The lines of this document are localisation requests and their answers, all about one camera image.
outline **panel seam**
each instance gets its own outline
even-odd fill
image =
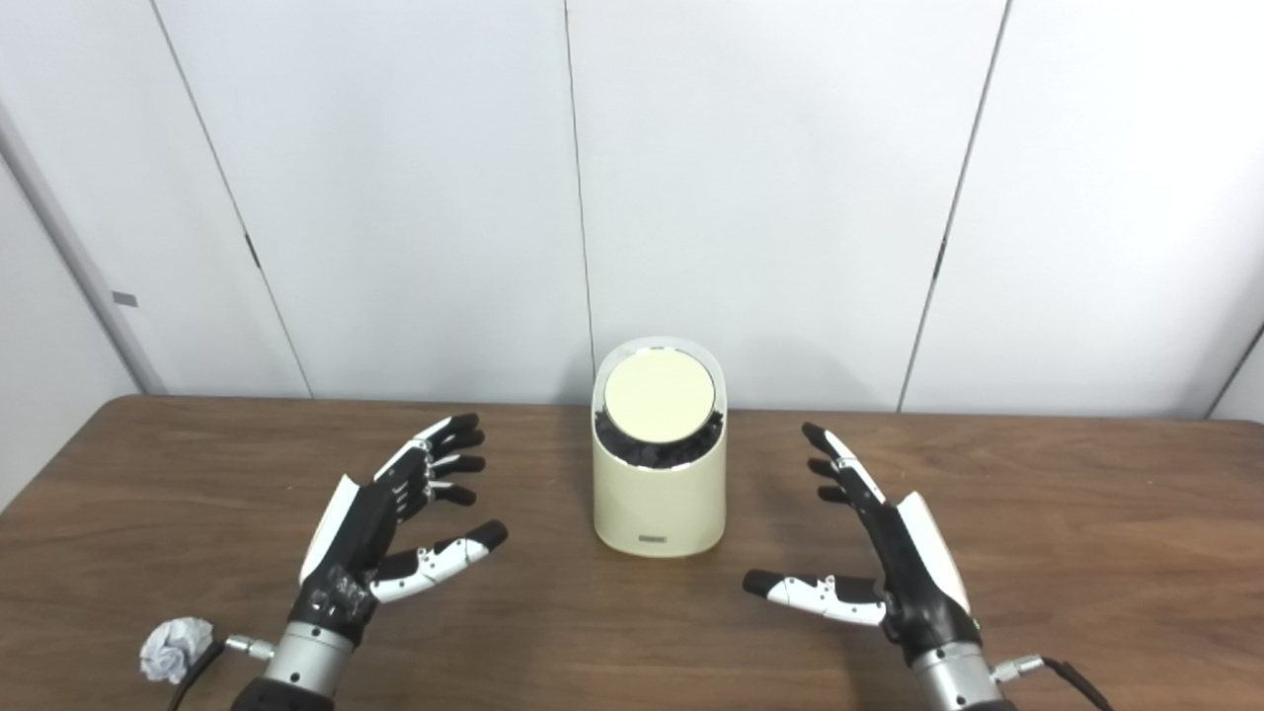
[[[566,78],[570,89],[570,129],[575,144],[575,194],[579,201],[579,242],[584,258],[584,306],[588,310],[588,357],[597,382],[597,334],[593,331],[593,287],[588,273],[588,225],[584,219],[584,178],[579,164],[579,116],[575,111],[575,68],[570,49],[570,1],[562,0],[562,29],[566,35]]]
[[[930,285],[927,287],[927,299],[921,304],[921,318],[918,319],[918,333],[913,339],[913,350],[909,353],[909,366],[904,371],[904,385],[900,386],[900,400],[895,405],[896,412],[904,411],[904,400],[909,395],[909,382],[913,380],[913,368],[916,364],[918,352],[921,348],[921,337],[927,329],[927,316],[930,314],[930,302],[934,300],[935,286],[939,283],[939,271],[943,267],[944,254],[948,252],[948,238],[952,235],[953,223],[957,219],[957,206],[961,202],[962,186],[966,183],[966,175],[969,171],[969,159],[975,153],[975,139],[978,137],[978,125],[983,118],[983,108],[987,104],[987,94],[992,87],[992,75],[996,71],[996,59],[1001,53],[1001,40],[1005,38],[1005,27],[1010,19],[1010,5],[1012,0],[1005,0],[1001,10],[1001,22],[996,28],[996,42],[992,44],[992,56],[987,62],[987,73],[983,76],[983,89],[978,94],[978,106],[975,109],[975,121],[969,127],[969,138],[966,140],[966,154],[961,161],[961,171],[957,173],[957,186],[953,189],[952,204],[948,206],[948,219],[944,223],[943,238],[939,240],[939,252],[935,254],[935,266],[930,273]]]
[[[193,108],[193,115],[197,116],[197,125],[202,130],[202,138],[206,139],[206,147],[211,152],[211,159],[215,161],[215,170],[220,175],[220,182],[224,185],[224,192],[229,197],[229,202],[233,205],[233,214],[236,215],[238,226],[241,228],[241,234],[245,238],[246,247],[250,249],[250,257],[254,261],[255,267],[259,269],[259,278],[263,280],[263,288],[268,292],[268,300],[272,302],[272,310],[277,315],[277,323],[281,325],[281,333],[286,337],[286,344],[289,347],[289,354],[295,359],[295,366],[298,367],[298,377],[303,380],[303,387],[307,390],[307,397],[316,397],[312,392],[311,381],[307,380],[307,371],[303,369],[303,362],[298,357],[298,349],[295,347],[295,339],[289,334],[289,326],[286,325],[286,318],[281,314],[281,306],[277,304],[277,295],[272,291],[272,282],[268,281],[268,272],[264,271],[263,263],[259,261],[258,253],[254,250],[254,243],[250,242],[250,230],[245,226],[245,219],[241,216],[241,209],[238,206],[236,195],[233,192],[233,186],[229,185],[229,176],[224,172],[224,163],[220,161],[220,153],[215,149],[215,142],[211,140],[211,133],[206,129],[206,119],[202,118],[202,108],[197,105],[197,99],[193,96],[193,87],[188,83],[188,76],[185,73],[185,66],[179,61],[179,54],[176,52],[176,44],[171,40],[171,33],[167,32],[167,22],[163,20],[162,13],[158,10],[158,1],[149,0],[149,9],[154,13],[154,20],[158,22],[158,29],[162,32],[163,42],[167,43],[167,52],[171,53],[171,61],[176,65],[176,72],[179,75],[179,82],[185,86],[185,95],[188,96],[188,102]]]

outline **connector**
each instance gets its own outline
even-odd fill
[[[1036,655],[1006,659],[1005,662],[992,667],[992,682],[996,684],[1012,682],[1014,679],[1025,677],[1042,667],[1044,667],[1044,659]]]
[[[224,646],[234,652],[244,652],[263,662],[269,662],[277,653],[277,648],[270,641],[245,635],[229,635],[229,639],[224,640]]]

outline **robotic hand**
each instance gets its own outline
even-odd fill
[[[1014,711],[999,686],[1042,667],[1052,668],[1095,706],[1110,711],[1101,693],[1068,663],[1023,657],[988,668],[966,587],[921,495],[913,492],[891,506],[856,454],[833,433],[810,423],[803,425],[803,433],[829,457],[808,462],[814,473],[834,482],[818,488],[817,495],[856,511],[884,579],[755,569],[742,583],[747,592],[832,620],[881,628],[904,650],[904,662],[933,711]]]
[[[477,415],[447,417],[408,440],[372,483],[358,486],[343,476],[307,548],[281,643],[226,641],[268,660],[234,711],[332,710],[343,671],[379,603],[435,587],[508,538],[504,524],[492,520],[431,548],[387,554],[396,526],[428,504],[474,504],[473,491],[440,479],[482,471],[482,457],[456,453],[482,443]]]

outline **black contents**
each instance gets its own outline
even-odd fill
[[[607,452],[633,467],[670,469],[703,458],[719,442],[724,429],[724,415],[712,412],[707,423],[694,434],[676,442],[641,442],[624,434],[614,425],[609,412],[602,410],[595,417],[597,440]]]

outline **crumpled paper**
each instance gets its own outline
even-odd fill
[[[140,646],[140,672],[152,682],[178,684],[211,645],[214,629],[197,617],[177,617],[158,625]]]

